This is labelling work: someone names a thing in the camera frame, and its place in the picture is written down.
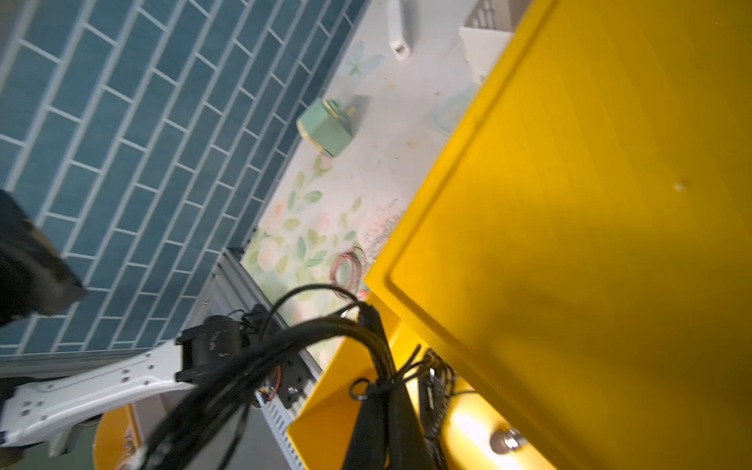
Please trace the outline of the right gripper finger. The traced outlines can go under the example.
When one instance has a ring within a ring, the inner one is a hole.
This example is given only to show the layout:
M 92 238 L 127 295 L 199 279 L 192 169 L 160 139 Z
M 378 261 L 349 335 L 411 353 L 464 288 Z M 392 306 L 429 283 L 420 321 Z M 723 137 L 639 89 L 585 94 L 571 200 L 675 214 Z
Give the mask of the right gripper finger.
M 374 383 L 356 380 L 349 394 L 360 403 L 358 418 L 342 467 L 344 469 L 432 469 L 434 464 L 407 393 L 405 368 L 397 369 L 378 311 L 367 305 L 358 324 L 373 333 L 369 349 L 377 371 Z M 356 387 L 365 384 L 362 394 Z

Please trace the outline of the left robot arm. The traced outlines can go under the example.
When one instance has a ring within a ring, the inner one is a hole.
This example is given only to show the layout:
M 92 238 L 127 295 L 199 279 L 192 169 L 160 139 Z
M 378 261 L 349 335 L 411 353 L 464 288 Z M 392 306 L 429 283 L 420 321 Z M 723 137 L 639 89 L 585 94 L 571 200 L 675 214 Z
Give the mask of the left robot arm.
M 84 298 L 85 288 L 49 240 L 7 192 L 1 193 L 1 324 L 31 313 L 54 315 Z M 208 317 L 175 340 L 88 372 L 1 381 L 1 463 L 105 412 L 163 393 L 187 390 L 237 356 L 240 323 Z

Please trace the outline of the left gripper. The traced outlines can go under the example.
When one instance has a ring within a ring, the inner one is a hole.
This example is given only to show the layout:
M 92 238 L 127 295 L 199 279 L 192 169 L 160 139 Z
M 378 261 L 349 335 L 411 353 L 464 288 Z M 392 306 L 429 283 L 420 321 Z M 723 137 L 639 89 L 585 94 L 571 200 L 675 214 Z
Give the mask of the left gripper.
M 86 289 L 12 195 L 1 192 L 1 324 L 56 315 Z

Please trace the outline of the yellow drawer cabinet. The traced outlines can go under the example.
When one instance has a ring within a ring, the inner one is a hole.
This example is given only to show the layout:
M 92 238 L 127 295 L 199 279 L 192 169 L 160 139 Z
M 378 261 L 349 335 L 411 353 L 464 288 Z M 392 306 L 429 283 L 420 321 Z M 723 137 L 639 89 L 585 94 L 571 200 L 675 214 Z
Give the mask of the yellow drawer cabinet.
M 749 468 L 750 3 L 532 3 L 367 282 L 559 468 Z

